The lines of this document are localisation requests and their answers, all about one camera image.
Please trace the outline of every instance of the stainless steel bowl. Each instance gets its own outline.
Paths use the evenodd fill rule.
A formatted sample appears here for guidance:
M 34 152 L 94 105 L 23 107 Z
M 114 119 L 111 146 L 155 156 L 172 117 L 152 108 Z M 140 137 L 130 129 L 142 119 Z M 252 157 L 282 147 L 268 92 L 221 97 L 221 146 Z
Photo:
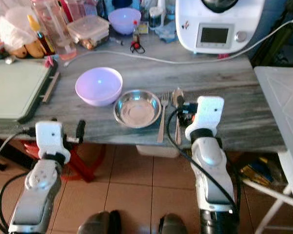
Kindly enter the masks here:
M 120 124 L 130 128 L 144 128 L 158 119 L 161 110 L 161 102 L 153 93 L 131 90 L 115 102 L 113 114 Z

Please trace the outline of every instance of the lavender bowl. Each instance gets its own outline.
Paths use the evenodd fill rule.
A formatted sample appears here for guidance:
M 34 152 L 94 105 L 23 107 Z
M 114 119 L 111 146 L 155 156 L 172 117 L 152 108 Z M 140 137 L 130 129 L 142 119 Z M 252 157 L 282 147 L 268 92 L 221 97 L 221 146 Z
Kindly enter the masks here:
M 123 35 L 131 34 L 134 29 L 133 22 L 136 20 L 139 25 L 140 19 L 140 11 L 130 7 L 117 9 L 108 15 L 108 20 L 115 31 Z
M 109 67 L 97 67 L 83 73 L 76 81 L 77 95 L 92 106 L 107 106 L 121 94 L 123 78 Z

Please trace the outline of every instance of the green cutting board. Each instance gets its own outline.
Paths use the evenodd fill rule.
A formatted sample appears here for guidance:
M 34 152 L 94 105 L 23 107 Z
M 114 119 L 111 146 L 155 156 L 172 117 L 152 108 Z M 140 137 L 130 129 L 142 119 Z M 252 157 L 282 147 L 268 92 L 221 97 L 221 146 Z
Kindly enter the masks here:
M 50 75 L 43 59 L 17 60 L 7 65 L 0 60 L 0 119 L 26 118 Z

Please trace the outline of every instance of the gray marble table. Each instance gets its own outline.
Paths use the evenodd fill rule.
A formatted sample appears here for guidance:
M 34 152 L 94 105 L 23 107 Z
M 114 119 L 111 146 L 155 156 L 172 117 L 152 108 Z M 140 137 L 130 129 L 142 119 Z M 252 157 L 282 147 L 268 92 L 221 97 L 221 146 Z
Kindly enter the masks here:
M 114 42 L 102 45 L 98 50 L 127 52 L 130 39 L 124 38 L 124 46 Z M 142 36 L 145 56 L 173 61 L 211 59 L 211 56 L 194 55 L 179 42 L 165 44 L 156 35 Z M 265 100 L 255 73 L 246 56 L 233 60 L 196 65 L 170 65 L 137 58 L 111 54 L 89 54 L 72 62 L 68 67 L 60 63 L 61 79 L 47 105 L 40 105 L 34 118 L 25 124 L 33 126 L 37 121 L 56 117 L 69 136 L 75 135 L 79 119 L 86 120 L 84 140 L 96 143 L 146 144 L 156 142 L 160 119 L 143 129 L 130 129 L 116 122 L 112 105 L 92 107 L 75 93 L 75 82 L 84 71 L 100 66 L 118 70 L 124 80 L 123 92 L 132 89 L 149 90 L 159 97 L 163 92 L 180 87 L 187 101 L 196 101 L 200 95 L 218 95 L 225 99 L 218 136 L 224 149 L 237 151 L 280 151 L 285 145 L 269 106 Z M 167 115 L 173 110 L 167 109 Z M 23 125 L 0 123 L 0 138 L 6 138 Z M 175 124 L 171 124 L 174 134 Z M 169 145 L 165 136 L 161 145 Z M 184 136 L 184 147 L 190 146 Z

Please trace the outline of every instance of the metal fork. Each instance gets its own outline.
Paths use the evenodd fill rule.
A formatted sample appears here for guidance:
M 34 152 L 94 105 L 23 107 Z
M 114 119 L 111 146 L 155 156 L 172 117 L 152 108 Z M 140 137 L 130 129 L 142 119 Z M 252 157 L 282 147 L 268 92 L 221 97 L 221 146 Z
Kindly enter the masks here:
M 164 140 L 164 126 L 165 126 L 165 109 L 168 105 L 169 92 L 163 93 L 161 105 L 163 106 L 160 129 L 158 131 L 157 142 L 162 143 Z

